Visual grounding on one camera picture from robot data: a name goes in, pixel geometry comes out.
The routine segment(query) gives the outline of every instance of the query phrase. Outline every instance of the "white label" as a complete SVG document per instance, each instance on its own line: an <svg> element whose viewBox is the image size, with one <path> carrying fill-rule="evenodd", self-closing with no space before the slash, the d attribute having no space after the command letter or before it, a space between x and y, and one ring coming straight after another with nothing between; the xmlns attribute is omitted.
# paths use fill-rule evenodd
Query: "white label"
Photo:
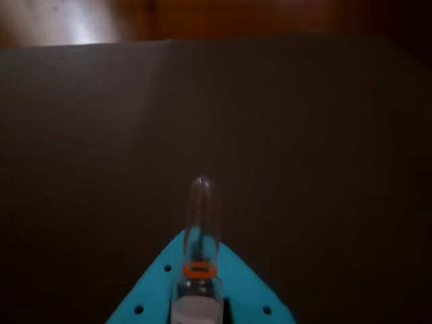
<svg viewBox="0 0 432 324"><path fill-rule="evenodd" d="M209 297L181 297L171 307L171 324L222 324L222 306Z"/></svg>

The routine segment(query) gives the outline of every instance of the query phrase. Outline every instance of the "blue plastic stand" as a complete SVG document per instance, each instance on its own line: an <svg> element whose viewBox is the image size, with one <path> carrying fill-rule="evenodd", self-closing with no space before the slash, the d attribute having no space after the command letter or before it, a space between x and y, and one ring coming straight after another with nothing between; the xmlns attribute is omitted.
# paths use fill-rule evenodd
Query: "blue plastic stand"
<svg viewBox="0 0 432 324"><path fill-rule="evenodd" d="M184 232L177 235L138 280L108 324L166 324L174 277L182 270ZM233 324L295 323L275 293L227 246L219 251L219 276Z"/></svg>

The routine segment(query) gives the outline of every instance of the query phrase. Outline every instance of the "glass ampoule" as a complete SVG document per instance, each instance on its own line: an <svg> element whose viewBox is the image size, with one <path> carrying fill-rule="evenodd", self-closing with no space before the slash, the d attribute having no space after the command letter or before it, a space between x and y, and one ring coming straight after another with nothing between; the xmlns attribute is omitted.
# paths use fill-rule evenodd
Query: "glass ampoule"
<svg viewBox="0 0 432 324"><path fill-rule="evenodd" d="M213 180L198 178L192 183L183 252L182 273L173 287L171 324L221 324L219 214Z"/></svg>

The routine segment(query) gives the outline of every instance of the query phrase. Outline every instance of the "orange band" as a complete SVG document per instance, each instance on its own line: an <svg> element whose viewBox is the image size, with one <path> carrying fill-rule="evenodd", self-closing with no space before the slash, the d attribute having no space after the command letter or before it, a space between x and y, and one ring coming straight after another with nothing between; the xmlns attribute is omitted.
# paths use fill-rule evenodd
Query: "orange band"
<svg viewBox="0 0 432 324"><path fill-rule="evenodd" d="M192 279L210 279L217 276L217 268L206 262L191 262L183 266L183 274Z"/></svg>

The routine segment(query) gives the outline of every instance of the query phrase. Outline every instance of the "blurred background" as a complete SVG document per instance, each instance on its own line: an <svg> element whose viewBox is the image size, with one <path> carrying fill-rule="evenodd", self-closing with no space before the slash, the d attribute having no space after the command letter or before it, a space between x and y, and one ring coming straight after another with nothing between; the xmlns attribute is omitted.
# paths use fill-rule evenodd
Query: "blurred background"
<svg viewBox="0 0 432 324"><path fill-rule="evenodd" d="M431 12L428 0L0 0L0 47L301 32L387 36L424 58Z"/></svg>

